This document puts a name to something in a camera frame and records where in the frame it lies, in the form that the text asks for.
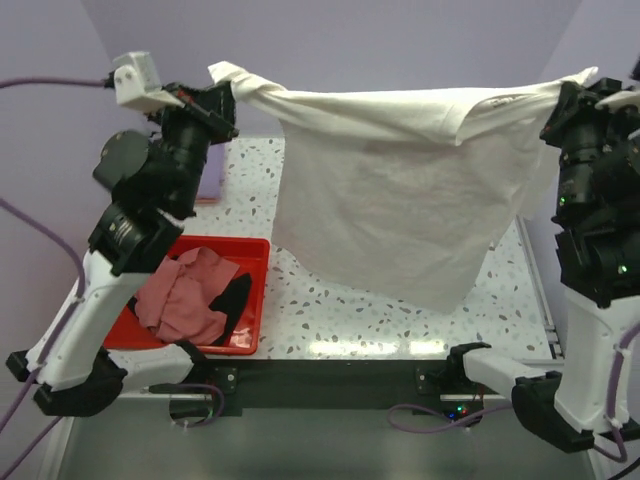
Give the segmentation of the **white t-shirt red print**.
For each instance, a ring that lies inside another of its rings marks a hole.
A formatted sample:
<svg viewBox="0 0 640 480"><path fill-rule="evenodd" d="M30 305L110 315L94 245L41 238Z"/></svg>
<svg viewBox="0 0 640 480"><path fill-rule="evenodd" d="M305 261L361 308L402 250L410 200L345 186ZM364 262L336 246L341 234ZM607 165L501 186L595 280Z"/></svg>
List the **white t-shirt red print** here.
<svg viewBox="0 0 640 480"><path fill-rule="evenodd" d="M233 97L274 118L285 146L272 240L323 280L448 313L489 247L533 214L558 171L539 138L566 85L317 93L230 62Z"/></svg>

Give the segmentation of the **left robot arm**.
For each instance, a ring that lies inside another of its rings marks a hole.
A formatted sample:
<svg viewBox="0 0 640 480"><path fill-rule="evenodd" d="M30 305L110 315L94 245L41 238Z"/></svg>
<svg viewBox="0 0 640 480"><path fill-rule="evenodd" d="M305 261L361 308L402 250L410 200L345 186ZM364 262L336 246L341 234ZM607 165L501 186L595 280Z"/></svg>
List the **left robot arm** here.
<svg viewBox="0 0 640 480"><path fill-rule="evenodd" d="M149 114L158 137L124 130L103 146L93 176L111 202L89 236L76 285L41 340L7 359L18 381L35 384L34 402L47 416L91 417L125 392L169 384L196 392L206 383L206 357L188 341L132 352L103 345L193 216L209 148L238 134L228 83L172 83L166 92L176 104Z"/></svg>

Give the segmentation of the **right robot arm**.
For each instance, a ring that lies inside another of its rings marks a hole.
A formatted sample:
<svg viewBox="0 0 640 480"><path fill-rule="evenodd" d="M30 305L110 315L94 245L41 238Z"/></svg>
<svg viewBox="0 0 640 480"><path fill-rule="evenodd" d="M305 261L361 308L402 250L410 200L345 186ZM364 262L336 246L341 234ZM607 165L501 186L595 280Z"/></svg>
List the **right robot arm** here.
<svg viewBox="0 0 640 480"><path fill-rule="evenodd" d="M568 313L562 371L530 368L483 342L453 347L443 382L508 399L520 424L566 453L639 436L626 404L639 332L639 93L618 80L563 85L541 139L560 152L554 222Z"/></svg>

